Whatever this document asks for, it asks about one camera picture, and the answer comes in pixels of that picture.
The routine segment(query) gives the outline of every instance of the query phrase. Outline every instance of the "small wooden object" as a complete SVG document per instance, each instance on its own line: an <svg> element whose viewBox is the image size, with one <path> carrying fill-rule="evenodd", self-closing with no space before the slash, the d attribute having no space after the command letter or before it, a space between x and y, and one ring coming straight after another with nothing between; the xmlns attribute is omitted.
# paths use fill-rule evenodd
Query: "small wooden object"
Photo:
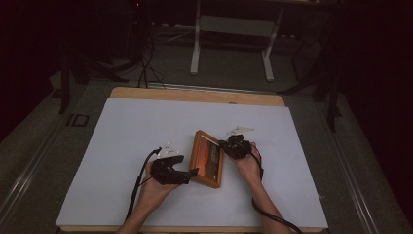
<svg viewBox="0 0 413 234"><path fill-rule="evenodd" d="M218 140L202 130L195 134L189 170L199 168L198 174L192 178L209 187L221 186L224 150L219 147Z"/></svg>

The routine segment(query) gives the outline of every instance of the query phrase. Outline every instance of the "person's left hand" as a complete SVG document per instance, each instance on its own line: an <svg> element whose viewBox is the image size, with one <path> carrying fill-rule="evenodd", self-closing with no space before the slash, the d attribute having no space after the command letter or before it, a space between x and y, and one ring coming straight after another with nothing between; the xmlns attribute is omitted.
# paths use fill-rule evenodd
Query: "person's left hand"
<svg viewBox="0 0 413 234"><path fill-rule="evenodd" d="M149 214L158 209L167 196L173 191L175 188L179 186L179 184L165 184L162 185L159 183L155 178L151 177L151 167L153 162L149 162L146 165L145 172L146 176L142 180L147 181L143 182L141 185L141 190L139 194L139 198L137 199L136 210L140 210L148 212Z"/></svg>

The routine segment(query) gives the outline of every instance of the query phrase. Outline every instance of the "wooden table edge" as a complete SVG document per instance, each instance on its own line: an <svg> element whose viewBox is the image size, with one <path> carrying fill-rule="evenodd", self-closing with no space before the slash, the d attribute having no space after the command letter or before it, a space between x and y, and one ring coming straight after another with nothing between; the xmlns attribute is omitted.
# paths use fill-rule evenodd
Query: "wooden table edge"
<svg viewBox="0 0 413 234"><path fill-rule="evenodd" d="M110 97L285 106L282 97L276 95L243 94L217 91L116 87L112 90Z"/></svg>

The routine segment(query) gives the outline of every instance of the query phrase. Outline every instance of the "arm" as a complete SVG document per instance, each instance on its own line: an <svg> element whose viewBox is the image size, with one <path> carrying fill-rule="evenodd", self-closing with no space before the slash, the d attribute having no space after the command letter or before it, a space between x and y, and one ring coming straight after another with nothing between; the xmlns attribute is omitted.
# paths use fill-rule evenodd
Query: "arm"
<svg viewBox="0 0 413 234"><path fill-rule="evenodd" d="M258 160L261 160L261 155L259 155L258 151L254 147L252 147L252 153L258 158ZM231 157L230 159L236 165L238 172L248 185L256 206L264 212L282 218L282 215L280 214L274 203L271 201L270 196L268 195L264 185L261 182L260 168L254 158L251 155L247 155L245 158L239 160L235 160ZM264 215L260 215L260 219L262 223L262 231L265 234L292 233L289 227L273 221Z"/></svg>
<svg viewBox="0 0 413 234"><path fill-rule="evenodd" d="M162 185L150 177L152 162L146 165L146 177L143 179L136 207L116 234L136 234L146 218L158 209L178 184Z"/></svg>

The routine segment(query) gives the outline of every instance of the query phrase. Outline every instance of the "white shelf leg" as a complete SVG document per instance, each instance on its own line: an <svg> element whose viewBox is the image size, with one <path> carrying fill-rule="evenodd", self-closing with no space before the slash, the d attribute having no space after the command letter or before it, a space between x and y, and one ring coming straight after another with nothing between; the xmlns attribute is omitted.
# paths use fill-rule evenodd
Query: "white shelf leg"
<svg viewBox="0 0 413 234"><path fill-rule="evenodd" d="M268 82L274 81L273 69L271 67L271 62L270 62L270 53L273 50L273 45L277 38L277 33L280 28L280 23L282 21L283 12L284 12L284 8L281 8L279 11L279 15L277 17L277 22L274 24L273 31L270 36L270 42L268 43L267 49L262 51L262 61L264 63L265 76Z"/></svg>
<svg viewBox="0 0 413 234"><path fill-rule="evenodd" d="M197 0L197 18L195 19L195 45L192 53L191 75L198 74L198 65L200 63L200 18L201 18L201 0Z"/></svg>

